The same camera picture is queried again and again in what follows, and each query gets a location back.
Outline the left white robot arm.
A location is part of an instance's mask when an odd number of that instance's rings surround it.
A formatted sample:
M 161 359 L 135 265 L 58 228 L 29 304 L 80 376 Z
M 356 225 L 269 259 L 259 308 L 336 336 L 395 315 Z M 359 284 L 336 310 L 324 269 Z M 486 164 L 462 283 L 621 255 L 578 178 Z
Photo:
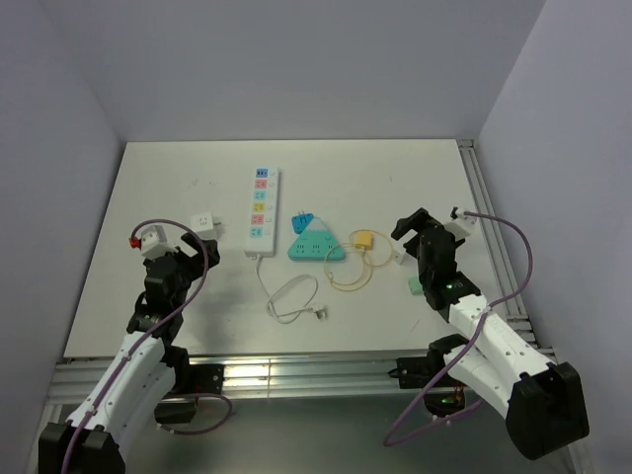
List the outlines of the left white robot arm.
M 117 355 L 88 397 L 64 422 L 39 436 L 40 473 L 122 473 L 134 439 L 165 395 L 193 381 L 186 349 L 173 342 L 187 302 L 220 256 L 213 239 L 182 237 L 188 255 L 168 247 L 143 262 L 144 289 L 134 304 Z

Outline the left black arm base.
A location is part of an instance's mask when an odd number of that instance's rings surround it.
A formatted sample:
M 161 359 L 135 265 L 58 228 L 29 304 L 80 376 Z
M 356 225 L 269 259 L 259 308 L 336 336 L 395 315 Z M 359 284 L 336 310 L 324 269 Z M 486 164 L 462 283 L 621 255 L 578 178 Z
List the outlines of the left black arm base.
M 190 423 L 202 399 L 213 400 L 222 394 L 224 371 L 225 366 L 219 363 L 191 365 L 186 377 L 155 408 L 155 422 L 163 426 Z

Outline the blue plug adapter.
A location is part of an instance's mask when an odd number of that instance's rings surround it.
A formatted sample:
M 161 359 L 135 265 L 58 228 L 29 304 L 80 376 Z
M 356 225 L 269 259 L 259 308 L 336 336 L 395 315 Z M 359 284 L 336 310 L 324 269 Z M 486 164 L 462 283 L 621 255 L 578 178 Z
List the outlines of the blue plug adapter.
M 295 234 L 300 235 L 310 224 L 314 214 L 311 212 L 300 211 L 291 217 L 291 225 Z

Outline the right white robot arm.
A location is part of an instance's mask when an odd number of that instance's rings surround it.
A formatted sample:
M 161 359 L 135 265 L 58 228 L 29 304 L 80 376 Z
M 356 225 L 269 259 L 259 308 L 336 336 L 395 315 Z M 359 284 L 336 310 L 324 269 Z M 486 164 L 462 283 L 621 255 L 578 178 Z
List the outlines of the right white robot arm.
M 582 381 L 569 363 L 556 363 L 525 341 L 496 313 L 503 301 L 489 301 L 458 269 L 456 251 L 480 216 L 456 207 L 441 223 L 420 208 L 391 233 L 416 259 L 427 304 L 455 330 L 422 356 L 398 358 L 389 371 L 400 388 L 419 391 L 395 423 L 419 403 L 434 426 L 487 403 L 504 419 L 517 450 L 535 460 L 589 435 Z M 408 232 L 414 235 L 405 240 Z

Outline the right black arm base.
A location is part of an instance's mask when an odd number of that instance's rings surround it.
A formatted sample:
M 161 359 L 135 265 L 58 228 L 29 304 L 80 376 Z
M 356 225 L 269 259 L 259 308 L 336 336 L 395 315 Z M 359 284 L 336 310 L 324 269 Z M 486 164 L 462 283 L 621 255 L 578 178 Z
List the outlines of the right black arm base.
M 423 389 L 435 376 L 428 356 L 399 357 L 388 376 L 396 379 L 402 390 Z M 438 418 L 453 416 L 460 419 L 469 407 L 465 389 L 467 385 L 444 375 L 424 396 L 426 409 Z

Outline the white colourful power strip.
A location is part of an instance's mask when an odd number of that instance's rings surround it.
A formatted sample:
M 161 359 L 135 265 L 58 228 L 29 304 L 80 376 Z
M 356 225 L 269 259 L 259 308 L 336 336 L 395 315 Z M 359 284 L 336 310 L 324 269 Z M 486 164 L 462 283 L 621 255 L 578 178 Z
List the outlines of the white colourful power strip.
M 244 248 L 249 259 L 270 258 L 276 254 L 279 179 L 278 167 L 255 170 Z

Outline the white cube socket adapter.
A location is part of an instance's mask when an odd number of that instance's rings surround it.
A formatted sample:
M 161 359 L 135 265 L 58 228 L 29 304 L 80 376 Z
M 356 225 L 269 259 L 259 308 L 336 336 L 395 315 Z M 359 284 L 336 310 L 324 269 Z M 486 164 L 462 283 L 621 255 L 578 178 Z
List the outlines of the white cube socket adapter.
M 209 211 L 190 217 L 190 227 L 202 240 L 218 240 L 225 231 L 229 219 Z

